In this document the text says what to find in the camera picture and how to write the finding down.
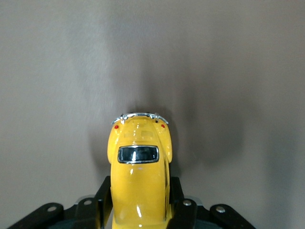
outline black mount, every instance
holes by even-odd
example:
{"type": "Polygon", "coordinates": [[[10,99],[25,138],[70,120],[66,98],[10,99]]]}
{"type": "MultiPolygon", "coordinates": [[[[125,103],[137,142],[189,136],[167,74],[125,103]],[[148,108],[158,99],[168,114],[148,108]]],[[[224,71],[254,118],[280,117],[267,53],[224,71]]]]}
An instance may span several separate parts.
{"type": "MultiPolygon", "coordinates": [[[[217,204],[208,211],[185,199],[178,177],[171,177],[170,204],[173,218],[167,229],[255,229],[228,205],[217,204]]],[[[107,176],[94,197],[84,198],[66,210],[58,203],[42,205],[8,229],[103,229],[111,209],[107,176]]]]}

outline car body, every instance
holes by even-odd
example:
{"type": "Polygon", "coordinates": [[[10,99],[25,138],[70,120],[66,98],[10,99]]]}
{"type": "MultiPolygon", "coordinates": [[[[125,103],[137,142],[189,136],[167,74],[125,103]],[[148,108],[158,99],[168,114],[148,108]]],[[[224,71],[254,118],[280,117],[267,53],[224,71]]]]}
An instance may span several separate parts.
{"type": "Polygon", "coordinates": [[[163,229],[172,217],[172,142],[167,124],[151,113],[123,114],[113,121],[107,149],[113,229],[163,229]]]}

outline metal screw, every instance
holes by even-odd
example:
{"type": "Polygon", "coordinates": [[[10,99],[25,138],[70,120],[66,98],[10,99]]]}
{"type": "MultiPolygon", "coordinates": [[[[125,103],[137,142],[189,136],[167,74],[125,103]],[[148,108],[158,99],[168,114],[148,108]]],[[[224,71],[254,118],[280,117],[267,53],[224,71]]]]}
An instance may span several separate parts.
{"type": "Polygon", "coordinates": [[[91,204],[92,203],[92,201],[91,200],[86,200],[85,202],[84,202],[84,205],[89,205],[89,204],[91,204]]]}
{"type": "Polygon", "coordinates": [[[217,206],[216,211],[218,211],[219,213],[225,213],[225,209],[221,206],[217,206]]]}
{"type": "Polygon", "coordinates": [[[55,206],[53,206],[53,207],[49,207],[47,211],[48,211],[48,212],[55,211],[55,210],[56,210],[56,208],[57,208],[57,207],[55,207],[55,206]]]}
{"type": "Polygon", "coordinates": [[[192,205],[191,201],[188,200],[188,199],[185,199],[185,200],[183,201],[183,204],[186,205],[186,206],[192,205]]]}

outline rear window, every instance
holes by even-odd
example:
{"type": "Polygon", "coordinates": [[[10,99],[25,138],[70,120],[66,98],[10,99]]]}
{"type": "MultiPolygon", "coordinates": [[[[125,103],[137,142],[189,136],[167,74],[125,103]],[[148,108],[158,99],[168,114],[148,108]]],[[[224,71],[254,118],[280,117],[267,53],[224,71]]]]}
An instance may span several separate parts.
{"type": "Polygon", "coordinates": [[[152,163],[159,160],[156,146],[125,146],[119,149],[118,161],[126,164],[152,163]]]}

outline gray wall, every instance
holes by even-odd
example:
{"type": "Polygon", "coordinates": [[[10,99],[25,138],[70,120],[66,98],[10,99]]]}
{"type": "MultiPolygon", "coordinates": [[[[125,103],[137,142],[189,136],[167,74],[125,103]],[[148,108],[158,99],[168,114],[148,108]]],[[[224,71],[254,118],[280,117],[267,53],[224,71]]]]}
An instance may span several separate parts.
{"type": "Polygon", "coordinates": [[[0,227],[110,173],[110,122],[170,121],[209,208],[304,228],[305,1],[0,1],[0,227]]]}

